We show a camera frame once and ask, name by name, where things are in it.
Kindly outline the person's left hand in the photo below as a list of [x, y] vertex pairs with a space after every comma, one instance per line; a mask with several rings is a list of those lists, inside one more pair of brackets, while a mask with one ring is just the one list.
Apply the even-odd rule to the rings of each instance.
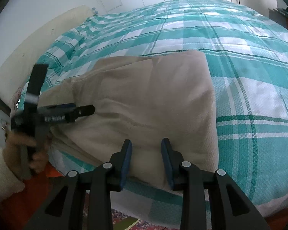
[[[48, 149], [51, 145], [51, 138], [47, 137], [41, 151], [32, 156], [32, 161], [28, 163], [36, 173], [43, 172], [49, 160]], [[21, 167], [21, 149], [26, 147], [36, 147], [36, 140], [21, 133], [9, 131], [6, 138], [6, 147], [3, 149], [3, 158], [7, 167], [17, 176], [23, 174]]]

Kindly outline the white fuzzy sleeve forearm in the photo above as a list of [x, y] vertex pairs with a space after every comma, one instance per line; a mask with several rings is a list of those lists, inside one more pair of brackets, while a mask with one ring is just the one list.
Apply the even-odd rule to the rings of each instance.
[[24, 190], [25, 184], [20, 181], [6, 165], [3, 149], [0, 149], [0, 202], [14, 193]]

